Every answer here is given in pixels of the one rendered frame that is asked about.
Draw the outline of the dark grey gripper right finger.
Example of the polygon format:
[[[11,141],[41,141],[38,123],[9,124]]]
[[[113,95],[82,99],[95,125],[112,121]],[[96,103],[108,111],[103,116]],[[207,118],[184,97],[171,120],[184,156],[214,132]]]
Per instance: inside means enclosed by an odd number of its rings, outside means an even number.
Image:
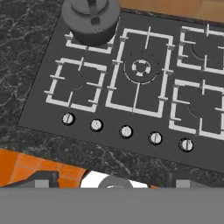
[[[224,180],[207,180],[186,172],[172,172],[169,174],[169,186],[175,188],[224,188]]]

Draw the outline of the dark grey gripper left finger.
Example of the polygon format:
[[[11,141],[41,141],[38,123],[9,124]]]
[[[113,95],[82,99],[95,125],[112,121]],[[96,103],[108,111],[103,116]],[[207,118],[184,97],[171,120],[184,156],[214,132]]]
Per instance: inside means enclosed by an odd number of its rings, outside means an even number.
[[[28,178],[5,185],[4,188],[56,188],[60,186],[58,182],[59,176],[57,171],[35,171]]]

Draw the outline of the round silver hob knob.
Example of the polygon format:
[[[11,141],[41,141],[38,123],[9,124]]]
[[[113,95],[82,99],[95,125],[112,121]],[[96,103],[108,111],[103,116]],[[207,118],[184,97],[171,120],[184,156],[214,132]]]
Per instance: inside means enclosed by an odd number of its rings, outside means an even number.
[[[178,147],[181,151],[187,153],[193,150],[193,141],[190,138],[181,138],[178,142]]]
[[[73,113],[65,113],[62,116],[62,123],[66,126],[71,126],[75,122],[75,115]]]
[[[163,137],[158,131],[152,131],[148,136],[148,140],[152,145],[160,145]]]
[[[90,129],[93,132],[99,132],[103,129],[103,122],[100,119],[93,119],[90,122]]]
[[[129,139],[133,136],[133,129],[129,125],[123,125],[119,129],[119,134],[123,139]]]

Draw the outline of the black gas hob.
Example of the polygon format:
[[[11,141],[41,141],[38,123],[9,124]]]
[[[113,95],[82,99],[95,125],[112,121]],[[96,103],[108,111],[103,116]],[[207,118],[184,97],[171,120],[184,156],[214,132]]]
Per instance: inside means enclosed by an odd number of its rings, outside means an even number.
[[[65,113],[73,125],[62,123]],[[101,131],[90,129],[93,119]],[[125,11],[106,45],[87,47],[59,21],[18,123],[224,172],[224,27]],[[123,125],[131,138],[120,136]],[[152,131],[160,145],[149,142]],[[184,137],[193,141],[187,153]]]

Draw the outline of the dark grey pot with lid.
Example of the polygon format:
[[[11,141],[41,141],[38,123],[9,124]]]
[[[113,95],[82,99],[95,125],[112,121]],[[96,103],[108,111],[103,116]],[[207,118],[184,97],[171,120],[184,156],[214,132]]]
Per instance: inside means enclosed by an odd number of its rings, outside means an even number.
[[[101,46],[115,35],[121,6],[119,0],[65,0],[61,14],[78,42]]]

